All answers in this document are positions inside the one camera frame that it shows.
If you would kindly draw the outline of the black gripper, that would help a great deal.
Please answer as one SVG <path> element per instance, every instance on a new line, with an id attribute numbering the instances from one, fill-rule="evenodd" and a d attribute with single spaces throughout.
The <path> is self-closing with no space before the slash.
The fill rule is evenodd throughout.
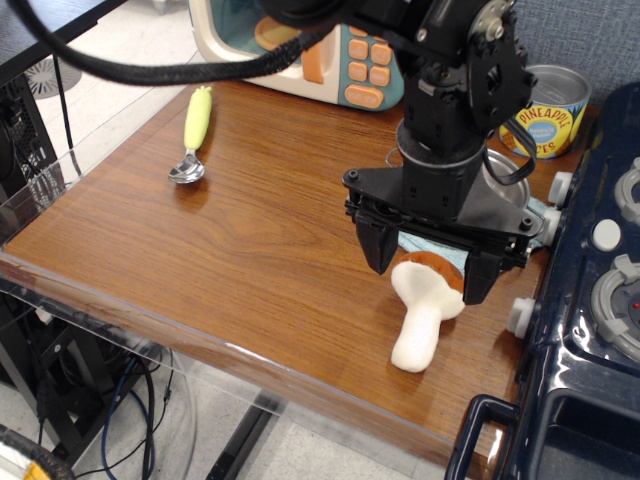
<path id="1" fill-rule="evenodd" d="M 467 253 L 463 301 L 483 303 L 501 271 L 527 264 L 542 229 L 539 215 L 501 192 L 526 183 L 536 159 L 502 173 L 484 144 L 453 156 L 423 146 L 400 154 L 399 166 L 351 169 L 342 177 L 345 209 L 369 267 L 386 272 L 400 233 L 435 241 Z"/>

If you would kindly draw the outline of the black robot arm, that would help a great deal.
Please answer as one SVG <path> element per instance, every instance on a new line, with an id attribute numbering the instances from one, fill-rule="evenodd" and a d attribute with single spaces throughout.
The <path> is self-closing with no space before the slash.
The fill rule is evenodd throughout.
<path id="1" fill-rule="evenodd" d="M 369 266 L 387 270 L 407 232 L 465 250 L 463 299 L 483 302 L 504 270 L 527 263 L 542 220 L 499 194 L 535 164 L 498 174 L 487 141 L 516 126 L 535 77 L 509 1 L 267 1 L 265 12 L 302 30 L 339 24 L 384 39 L 404 80 L 398 167 L 343 177 L 345 203 Z"/>

